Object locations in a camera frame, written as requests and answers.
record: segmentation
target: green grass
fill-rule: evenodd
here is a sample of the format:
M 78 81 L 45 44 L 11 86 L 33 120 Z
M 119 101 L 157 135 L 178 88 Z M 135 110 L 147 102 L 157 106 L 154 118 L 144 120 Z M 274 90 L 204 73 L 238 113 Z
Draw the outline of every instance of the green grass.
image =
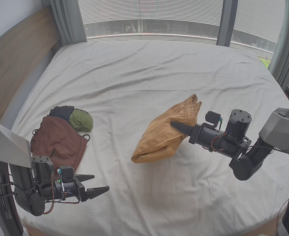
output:
M 261 62 L 265 65 L 265 67 L 268 68 L 271 60 L 264 59 L 264 58 L 261 58 L 261 57 L 258 57 L 258 58 L 260 58 Z

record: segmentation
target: folded tan pants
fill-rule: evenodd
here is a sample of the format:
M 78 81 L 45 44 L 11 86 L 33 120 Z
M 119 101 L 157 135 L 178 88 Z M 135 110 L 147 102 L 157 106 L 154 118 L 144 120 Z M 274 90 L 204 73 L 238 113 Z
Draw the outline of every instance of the folded tan pants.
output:
M 170 123 L 173 120 L 191 126 L 197 124 L 197 115 L 202 104 L 197 100 L 197 96 L 193 94 L 150 122 L 131 160 L 134 163 L 151 163 L 173 156 L 187 136 Z

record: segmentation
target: mattress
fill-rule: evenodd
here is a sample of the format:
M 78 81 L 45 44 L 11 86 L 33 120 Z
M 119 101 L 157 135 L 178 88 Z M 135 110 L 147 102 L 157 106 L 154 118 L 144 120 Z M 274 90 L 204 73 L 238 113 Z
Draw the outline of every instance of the mattress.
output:
M 253 141 L 278 107 L 289 108 L 280 86 L 254 53 L 171 41 L 113 41 L 62 47 L 25 101 L 12 130 L 30 140 L 55 106 L 92 115 L 77 174 L 86 188 L 110 186 L 77 205 L 55 204 L 24 223 L 50 235 L 241 235 L 275 218 L 289 197 L 289 155 L 273 152 L 247 181 L 230 158 L 185 139 L 168 159 L 135 164 L 131 155 L 155 117 L 195 93 L 225 129 L 231 110 L 252 115 Z

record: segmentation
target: wooden headboard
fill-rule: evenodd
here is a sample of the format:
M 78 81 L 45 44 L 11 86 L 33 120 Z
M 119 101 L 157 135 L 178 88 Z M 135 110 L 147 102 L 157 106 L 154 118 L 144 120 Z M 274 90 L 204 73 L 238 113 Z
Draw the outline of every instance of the wooden headboard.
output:
M 50 6 L 0 37 L 0 120 L 21 83 L 59 39 Z

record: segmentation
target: wooden bed frame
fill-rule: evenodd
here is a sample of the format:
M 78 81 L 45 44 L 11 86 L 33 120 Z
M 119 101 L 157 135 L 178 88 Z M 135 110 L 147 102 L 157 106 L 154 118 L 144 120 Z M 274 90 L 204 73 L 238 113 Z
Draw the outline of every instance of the wooden bed frame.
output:
M 25 18 L 0 37 L 0 120 L 19 86 L 52 49 L 59 48 L 58 33 L 50 6 Z M 271 235 L 276 218 L 243 236 Z M 46 236 L 27 226 L 33 236 Z

